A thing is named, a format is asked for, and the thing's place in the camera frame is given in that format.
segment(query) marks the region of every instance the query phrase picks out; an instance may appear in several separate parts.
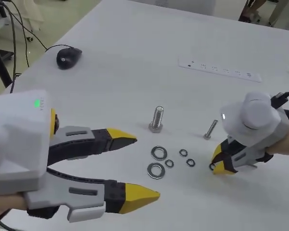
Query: black mouse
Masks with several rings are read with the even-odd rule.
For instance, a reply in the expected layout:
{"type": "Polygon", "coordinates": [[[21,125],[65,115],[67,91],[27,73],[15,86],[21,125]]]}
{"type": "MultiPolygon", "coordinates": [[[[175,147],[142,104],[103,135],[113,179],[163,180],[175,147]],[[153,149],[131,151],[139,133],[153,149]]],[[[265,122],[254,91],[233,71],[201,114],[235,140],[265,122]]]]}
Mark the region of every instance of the black mouse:
{"type": "Polygon", "coordinates": [[[82,50],[77,48],[64,48],[57,54],[57,64],[60,69],[66,70],[75,66],[81,56],[82,50]]]}

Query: large bolt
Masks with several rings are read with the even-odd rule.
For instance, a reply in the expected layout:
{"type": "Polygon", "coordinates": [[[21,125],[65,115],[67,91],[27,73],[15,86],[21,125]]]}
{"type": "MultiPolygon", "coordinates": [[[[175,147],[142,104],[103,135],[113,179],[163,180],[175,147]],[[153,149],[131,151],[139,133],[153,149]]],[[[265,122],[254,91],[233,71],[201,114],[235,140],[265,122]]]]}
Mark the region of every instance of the large bolt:
{"type": "Polygon", "coordinates": [[[158,106],[154,112],[153,121],[149,124],[149,130],[153,133],[160,133],[163,129],[163,107],[158,106]]]}
{"type": "Polygon", "coordinates": [[[208,131],[205,133],[205,135],[203,136],[204,139],[209,140],[211,138],[211,133],[213,132],[214,128],[216,127],[218,123],[218,120],[214,120],[212,125],[210,126],[210,128],[208,129],[208,131]]]}

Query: flat washer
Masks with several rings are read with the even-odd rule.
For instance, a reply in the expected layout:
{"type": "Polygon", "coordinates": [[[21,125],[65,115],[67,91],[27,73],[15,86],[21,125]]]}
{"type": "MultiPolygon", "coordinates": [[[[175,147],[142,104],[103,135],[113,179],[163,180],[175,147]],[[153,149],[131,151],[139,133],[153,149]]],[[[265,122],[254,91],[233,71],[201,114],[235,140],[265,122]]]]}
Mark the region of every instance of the flat washer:
{"type": "Polygon", "coordinates": [[[188,159],[188,160],[186,161],[186,163],[187,163],[187,165],[188,165],[189,167],[195,167],[195,165],[196,165],[196,162],[194,162],[193,159],[188,159]]]}
{"type": "Polygon", "coordinates": [[[211,171],[213,171],[216,165],[214,163],[211,163],[208,167],[210,168],[211,171]]]}
{"type": "Polygon", "coordinates": [[[159,164],[159,163],[151,163],[151,164],[149,164],[149,166],[148,166],[148,175],[150,177],[152,177],[153,179],[156,179],[156,180],[159,180],[159,179],[163,178],[164,175],[165,175],[164,166],[162,164],[159,164]],[[153,167],[158,167],[161,170],[159,175],[155,175],[155,174],[152,173],[152,168],[153,167]]]}
{"type": "Polygon", "coordinates": [[[168,168],[173,168],[174,167],[174,162],[173,160],[166,160],[165,163],[166,167],[168,168]]]}
{"type": "Polygon", "coordinates": [[[188,156],[188,152],[187,152],[186,149],[181,149],[181,150],[179,150],[179,154],[180,154],[182,157],[188,156]]]}
{"type": "Polygon", "coordinates": [[[165,160],[165,159],[168,157],[168,152],[167,152],[167,150],[166,150],[164,147],[162,147],[162,146],[156,146],[156,147],[153,147],[153,149],[152,149],[152,151],[151,151],[151,155],[153,156],[153,158],[154,158],[155,160],[162,161],[162,160],[165,160]],[[156,151],[156,150],[161,150],[161,151],[163,152],[163,156],[162,156],[162,157],[156,156],[156,154],[155,154],[155,151],[156,151]]]}

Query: power strip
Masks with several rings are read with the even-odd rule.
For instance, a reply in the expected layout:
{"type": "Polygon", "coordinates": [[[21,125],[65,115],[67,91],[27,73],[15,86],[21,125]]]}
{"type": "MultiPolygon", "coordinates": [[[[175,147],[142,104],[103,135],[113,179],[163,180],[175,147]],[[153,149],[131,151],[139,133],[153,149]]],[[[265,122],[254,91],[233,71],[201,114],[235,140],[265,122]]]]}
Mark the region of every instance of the power strip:
{"type": "Polygon", "coordinates": [[[179,59],[178,65],[180,67],[214,73],[214,74],[218,74],[222,76],[241,78],[241,79],[258,82],[258,83],[262,82],[261,76],[259,74],[254,74],[254,73],[246,72],[246,71],[231,70],[228,68],[219,67],[219,66],[211,65],[211,64],[198,63],[194,60],[179,59]]]}

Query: bolt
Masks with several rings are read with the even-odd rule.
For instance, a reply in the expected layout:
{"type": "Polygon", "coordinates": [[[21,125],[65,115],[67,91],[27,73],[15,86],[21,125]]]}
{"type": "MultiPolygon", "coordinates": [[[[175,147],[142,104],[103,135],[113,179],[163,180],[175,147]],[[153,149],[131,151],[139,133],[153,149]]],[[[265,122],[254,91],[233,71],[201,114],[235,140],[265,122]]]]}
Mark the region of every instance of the bolt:
{"type": "Polygon", "coordinates": [[[210,126],[210,128],[208,129],[208,131],[205,133],[205,135],[203,136],[204,139],[209,140],[211,138],[211,133],[213,132],[214,128],[216,127],[218,123],[218,120],[214,120],[212,125],[210,126]]]}
{"type": "Polygon", "coordinates": [[[163,107],[158,106],[155,109],[153,121],[149,124],[149,130],[153,133],[160,133],[163,129],[162,119],[163,107]]]}

